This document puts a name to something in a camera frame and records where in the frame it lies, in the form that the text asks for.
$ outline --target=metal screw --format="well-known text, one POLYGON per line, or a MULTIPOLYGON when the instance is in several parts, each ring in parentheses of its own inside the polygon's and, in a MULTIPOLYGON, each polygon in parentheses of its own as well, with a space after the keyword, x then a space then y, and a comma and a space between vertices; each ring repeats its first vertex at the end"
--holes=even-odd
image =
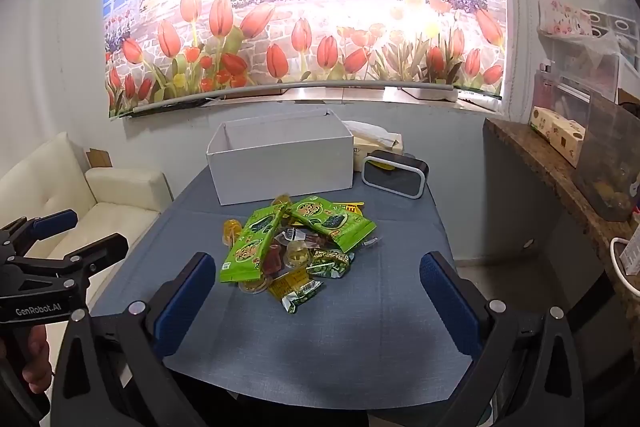
POLYGON ((86 312, 83 309, 77 309, 71 314, 71 320, 73 322, 80 322, 86 316, 86 312))
POLYGON ((496 313, 504 313, 504 311, 507 309, 507 305, 504 302, 498 301, 496 299, 489 303, 489 308, 496 313))
POLYGON ((558 308, 558 306, 553 306, 550 310, 549 313, 551 313, 551 316, 555 319, 562 319, 564 317, 564 312, 562 311, 562 309, 558 308))
POLYGON ((129 313, 131 315, 140 315, 146 309, 146 304, 143 301, 135 301, 129 305, 129 313))

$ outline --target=sofa armrest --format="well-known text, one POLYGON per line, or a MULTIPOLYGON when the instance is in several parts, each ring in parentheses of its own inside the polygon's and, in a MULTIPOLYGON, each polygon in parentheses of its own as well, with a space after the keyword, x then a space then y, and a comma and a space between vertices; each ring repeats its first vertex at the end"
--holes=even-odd
POLYGON ((128 204, 162 212, 173 201, 162 172, 96 167, 84 177, 98 203, 128 204))

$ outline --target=sofa backrest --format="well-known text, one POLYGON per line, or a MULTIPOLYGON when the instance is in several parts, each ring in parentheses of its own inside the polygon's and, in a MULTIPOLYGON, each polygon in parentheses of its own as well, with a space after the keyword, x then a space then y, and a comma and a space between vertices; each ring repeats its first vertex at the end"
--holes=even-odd
MULTIPOLYGON (((38 147, 0 179, 0 227, 26 216, 72 208, 78 219, 95 205, 66 133, 38 147)), ((29 257, 47 257, 65 233, 37 241, 29 257)))

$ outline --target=table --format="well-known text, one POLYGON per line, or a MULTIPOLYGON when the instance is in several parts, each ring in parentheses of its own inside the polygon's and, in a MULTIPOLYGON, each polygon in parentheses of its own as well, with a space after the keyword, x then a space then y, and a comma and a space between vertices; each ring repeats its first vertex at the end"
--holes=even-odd
MULTIPOLYGON (((568 312, 572 331, 579 329, 595 315, 610 297, 617 295, 625 311, 631 331, 633 359, 640 366, 640 301, 618 279, 609 254, 613 237, 631 239, 633 229, 628 223, 614 223, 602 219, 572 181, 574 168, 528 124, 488 118, 484 127, 501 142, 512 148, 524 163, 551 187, 562 206, 591 239, 596 255, 604 266, 604 273, 568 312)), ((640 276, 628 278, 640 287, 640 276)))
MULTIPOLYGON (((367 187, 323 194, 330 201, 365 201, 364 214, 381 238, 356 255, 343 279, 294 315, 268 292, 242 293, 216 282, 170 369, 224 389, 288 405, 387 409, 447 399, 470 358, 461 355, 420 285, 423 254, 439 250, 452 264, 447 235, 431 193, 410 200, 367 187)), ((133 249, 97 301, 92 315, 122 312, 148 300, 196 251, 220 269, 227 248, 222 224, 242 223, 269 202, 220 206, 204 169, 133 249)))

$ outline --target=granite countertop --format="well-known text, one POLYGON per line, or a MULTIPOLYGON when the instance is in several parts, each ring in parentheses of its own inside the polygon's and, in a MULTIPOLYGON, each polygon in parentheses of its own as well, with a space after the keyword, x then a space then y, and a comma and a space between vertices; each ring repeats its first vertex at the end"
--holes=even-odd
MULTIPOLYGON (((524 163, 551 187, 562 206, 575 219, 582 231, 593 243, 593 248, 611 284, 622 302, 626 320, 631 330, 634 359, 640 365, 640 299, 636 299, 620 282, 609 254, 613 237, 630 239, 633 229, 628 223, 605 221, 593 210, 572 181, 574 167, 549 143, 525 123, 515 123, 487 118, 484 127, 501 142, 511 147, 524 163)), ((628 277, 629 282, 640 289, 640 276, 628 277)))

